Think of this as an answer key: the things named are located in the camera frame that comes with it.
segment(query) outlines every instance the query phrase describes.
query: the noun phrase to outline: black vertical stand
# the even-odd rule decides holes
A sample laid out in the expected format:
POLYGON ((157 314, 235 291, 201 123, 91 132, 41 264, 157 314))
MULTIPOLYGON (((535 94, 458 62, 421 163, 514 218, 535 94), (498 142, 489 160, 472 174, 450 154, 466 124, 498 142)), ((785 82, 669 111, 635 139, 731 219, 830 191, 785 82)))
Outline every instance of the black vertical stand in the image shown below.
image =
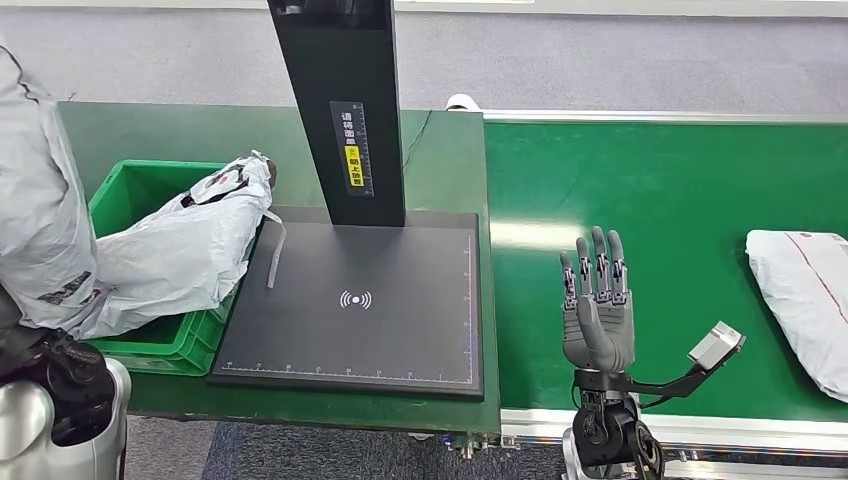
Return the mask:
POLYGON ((404 226, 391 0, 269 0, 336 225, 404 226))

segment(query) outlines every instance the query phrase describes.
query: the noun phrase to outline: table edge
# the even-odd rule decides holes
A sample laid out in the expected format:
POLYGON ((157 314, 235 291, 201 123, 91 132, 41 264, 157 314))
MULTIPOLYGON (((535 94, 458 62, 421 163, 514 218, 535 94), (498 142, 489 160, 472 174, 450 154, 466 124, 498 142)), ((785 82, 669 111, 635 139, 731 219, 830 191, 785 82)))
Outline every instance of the table edge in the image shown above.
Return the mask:
MULTIPOLYGON (((501 409, 501 434, 527 442, 560 443, 574 414, 574 410, 501 409)), ((839 422, 652 414, 642 415, 642 420, 668 445, 822 456, 848 453, 848 429, 839 422)))
POLYGON ((678 111, 615 110, 483 110, 490 123, 648 122, 648 123, 752 123, 845 124, 848 114, 750 114, 678 111))

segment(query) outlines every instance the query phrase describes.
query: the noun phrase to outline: white strap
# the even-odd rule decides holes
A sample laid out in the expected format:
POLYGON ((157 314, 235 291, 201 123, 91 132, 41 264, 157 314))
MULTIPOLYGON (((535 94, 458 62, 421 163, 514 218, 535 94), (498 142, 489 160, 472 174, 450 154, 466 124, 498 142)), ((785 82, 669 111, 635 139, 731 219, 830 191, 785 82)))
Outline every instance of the white strap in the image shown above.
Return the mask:
POLYGON ((283 242, 286 241, 286 227, 283 220, 270 210, 265 211, 265 216, 274 223, 280 224, 280 240, 274 249, 274 257, 271 258, 271 270, 268 272, 268 288, 274 288, 274 280, 277 278, 277 266, 280 264, 280 253, 283 251, 283 242))

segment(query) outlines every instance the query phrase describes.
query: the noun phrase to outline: yellow label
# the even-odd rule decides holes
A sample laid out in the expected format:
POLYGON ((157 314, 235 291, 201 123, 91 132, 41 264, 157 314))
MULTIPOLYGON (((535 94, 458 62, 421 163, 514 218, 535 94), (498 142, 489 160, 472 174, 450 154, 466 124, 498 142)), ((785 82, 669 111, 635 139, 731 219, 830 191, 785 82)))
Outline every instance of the yellow label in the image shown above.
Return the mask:
POLYGON ((346 146, 345 159, 347 160, 347 173, 350 176, 351 186, 364 187, 365 180, 362 178, 362 164, 359 163, 359 147, 356 145, 346 146))

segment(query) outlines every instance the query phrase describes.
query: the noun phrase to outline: red stripe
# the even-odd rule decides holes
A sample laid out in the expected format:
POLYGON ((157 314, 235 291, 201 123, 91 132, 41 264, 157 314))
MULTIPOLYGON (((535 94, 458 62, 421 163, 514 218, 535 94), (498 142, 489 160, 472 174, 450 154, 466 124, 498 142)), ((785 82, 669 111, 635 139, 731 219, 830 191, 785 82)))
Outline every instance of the red stripe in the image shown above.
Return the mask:
POLYGON ((822 287, 824 287, 827 294, 830 295, 830 299, 833 300, 833 304, 836 305, 836 309, 839 310, 839 316, 842 317, 842 320, 844 320, 845 323, 848 323, 848 318, 845 318, 845 314, 842 313, 842 307, 839 305, 839 301, 836 300, 836 297, 833 295, 833 292, 831 292, 827 284, 824 283, 824 280, 822 280, 821 275, 819 275, 819 272, 817 272, 816 269, 813 268, 813 265, 810 263, 810 259, 807 258, 807 255, 804 253, 804 250, 801 249, 801 246, 798 245, 798 242, 796 242, 795 239, 792 238, 788 233, 783 232, 783 234, 786 235, 786 238, 788 238, 789 241, 795 245, 795 248, 797 248, 801 256, 804 257, 804 261, 807 262, 807 266, 810 267, 810 270, 812 270, 813 273, 816 274, 816 277, 819 279, 819 282, 822 284, 822 287))

